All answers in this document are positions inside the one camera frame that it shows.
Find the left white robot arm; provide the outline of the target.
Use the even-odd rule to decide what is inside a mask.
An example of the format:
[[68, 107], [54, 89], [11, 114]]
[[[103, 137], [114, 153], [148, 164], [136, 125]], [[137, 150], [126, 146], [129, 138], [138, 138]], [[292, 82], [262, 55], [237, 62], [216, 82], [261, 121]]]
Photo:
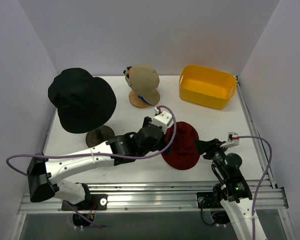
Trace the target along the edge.
[[96, 168], [132, 163], [150, 152], [162, 150], [172, 120], [171, 114], [163, 112], [153, 118], [145, 117], [138, 132], [115, 136], [86, 150], [54, 157], [36, 154], [26, 172], [30, 201], [40, 203], [57, 198], [80, 210], [87, 209], [92, 203], [87, 184], [67, 178]]

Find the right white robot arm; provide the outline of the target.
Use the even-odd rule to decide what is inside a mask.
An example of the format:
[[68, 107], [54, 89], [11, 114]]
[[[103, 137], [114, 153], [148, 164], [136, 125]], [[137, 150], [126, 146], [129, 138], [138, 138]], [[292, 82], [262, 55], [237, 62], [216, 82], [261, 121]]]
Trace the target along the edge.
[[252, 194], [240, 167], [242, 158], [226, 150], [240, 144], [242, 137], [230, 132], [227, 141], [215, 138], [195, 140], [199, 155], [211, 160], [211, 170], [218, 179], [213, 188], [212, 201], [224, 209], [238, 240], [267, 240], [268, 237], [256, 213], [257, 193]]

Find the dark red cap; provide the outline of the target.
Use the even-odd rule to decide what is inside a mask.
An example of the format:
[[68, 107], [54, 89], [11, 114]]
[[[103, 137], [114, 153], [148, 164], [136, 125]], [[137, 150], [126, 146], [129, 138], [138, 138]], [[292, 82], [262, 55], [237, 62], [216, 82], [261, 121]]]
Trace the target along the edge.
[[164, 161], [177, 170], [189, 170], [199, 161], [195, 140], [199, 139], [196, 129], [184, 121], [176, 123], [176, 134], [172, 145], [161, 154]]

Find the black bucket hat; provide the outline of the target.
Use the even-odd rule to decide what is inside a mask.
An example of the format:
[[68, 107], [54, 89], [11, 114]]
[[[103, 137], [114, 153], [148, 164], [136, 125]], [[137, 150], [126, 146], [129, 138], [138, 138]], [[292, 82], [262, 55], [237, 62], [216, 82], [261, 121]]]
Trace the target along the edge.
[[48, 99], [57, 109], [63, 129], [72, 134], [103, 126], [117, 106], [111, 86], [79, 67], [65, 69], [54, 78], [48, 88]]

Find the blue baseball cap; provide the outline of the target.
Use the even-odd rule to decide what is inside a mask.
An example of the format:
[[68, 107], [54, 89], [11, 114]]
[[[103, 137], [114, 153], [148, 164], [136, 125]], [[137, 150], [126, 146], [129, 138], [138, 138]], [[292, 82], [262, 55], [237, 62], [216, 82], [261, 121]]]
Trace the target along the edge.
[[147, 102], [141, 95], [137, 95], [139, 99], [141, 99], [144, 103], [151, 105], [149, 102]]

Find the beige baseball cap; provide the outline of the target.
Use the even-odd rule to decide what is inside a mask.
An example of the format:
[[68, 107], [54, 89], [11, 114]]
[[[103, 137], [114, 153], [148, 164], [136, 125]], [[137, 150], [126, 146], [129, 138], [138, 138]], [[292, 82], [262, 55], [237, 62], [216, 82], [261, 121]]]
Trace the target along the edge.
[[123, 74], [128, 86], [137, 95], [142, 96], [151, 106], [159, 103], [160, 93], [158, 87], [160, 77], [151, 65], [138, 63], [127, 66]]

